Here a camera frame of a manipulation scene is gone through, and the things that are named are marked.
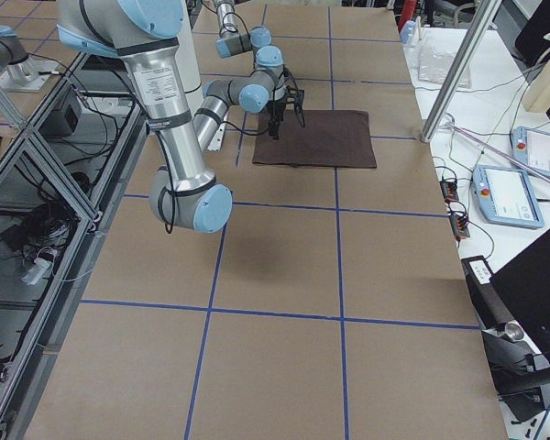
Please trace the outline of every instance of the white table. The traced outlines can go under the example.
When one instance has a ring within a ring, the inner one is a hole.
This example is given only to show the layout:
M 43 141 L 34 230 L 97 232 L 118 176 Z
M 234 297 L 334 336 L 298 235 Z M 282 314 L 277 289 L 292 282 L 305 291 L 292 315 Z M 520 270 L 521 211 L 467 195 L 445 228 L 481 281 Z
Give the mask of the white table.
M 438 51 L 454 52 L 458 49 L 466 30 L 426 28 L 423 32 L 425 32 L 425 37 L 423 37 L 424 45 L 434 46 Z M 415 49 L 405 48 L 404 51 L 410 66 L 412 83 L 416 87 L 416 98 L 422 118 L 427 118 L 438 91 L 427 91 L 417 88 L 438 89 L 439 85 L 431 82 L 419 81 L 418 69 L 414 67 Z M 510 56 L 509 51 L 507 51 L 500 36 L 494 30 L 488 31 L 474 59 L 470 63 L 471 89 L 458 89 L 459 91 L 455 94 L 452 103 L 448 107 L 448 113 L 455 118 L 455 123 L 458 127 L 468 128 L 479 133 L 509 133 L 512 129 L 513 118 L 518 108 L 518 103 L 523 94 L 523 87 L 526 86 L 521 75 L 521 72 Z M 521 78 L 508 85 L 495 88 L 488 92 L 461 93 L 461 91 L 464 90 L 489 89 L 494 85 L 506 83 L 517 77 Z M 522 106 L 519 107 L 519 112 L 513 126 L 541 126 L 539 129 L 550 132 L 550 123 L 545 114 L 528 113 Z M 468 178 L 470 177 L 470 172 L 457 165 L 448 157 L 450 138 L 451 134 L 449 131 L 439 131 L 430 144 L 432 153 L 437 158 L 444 159 L 445 165 L 453 169 L 459 179 Z M 508 136 L 479 136 L 478 138 L 489 142 L 493 147 L 505 153 L 511 154 L 511 145 Z M 477 160 L 478 163 L 481 164 L 504 167 L 511 166 L 509 161 L 492 152 L 485 151 L 483 155 L 480 155 L 481 148 L 474 142 L 460 135 L 454 136 L 452 145 L 453 157 L 470 169 L 474 169 Z M 435 159 L 434 162 L 436 166 L 443 164 L 440 159 Z M 437 169 L 439 178 L 442 176 L 442 173 L 442 169 Z M 450 176 L 451 173 L 446 171 L 445 177 Z M 531 181 L 538 198 L 550 199 L 550 185 L 537 178 L 531 177 Z M 469 181 L 458 182 L 459 197 L 468 208 L 470 220 L 485 228 L 495 241 L 494 252 L 489 259 L 489 264 L 494 271 L 499 270 L 530 243 L 542 235 L 543 232 L 550 228 L 550 203 L 540 203 L 540 208 L 545 220 L 545 227 L 541 229 L 530 230 L 487 223 L 482 213 L 479 211 L 475 195 L 469 192 L 468 187 Z M 461 242 L 458 250 L 459 256 L 461 258 L 476 255 L 487 256 L 491 250 L 489 238 L 473 225 L 469 228 L 471 237 Z M 501 407 L 505 418 L 508 421 L 512 419 L 512 414 L 506 405 L 502 405 Z M 524 438 L 523 436 L 527 428 L 530 427 L 526 423 L 524 425 L 510 425 L 509 422 L 507 422 L 506 425 L 508 427 L 508 434 L 511 438 Z M 539 438 L 546 439 L 547 435 L 550 435 L 550 416 Z

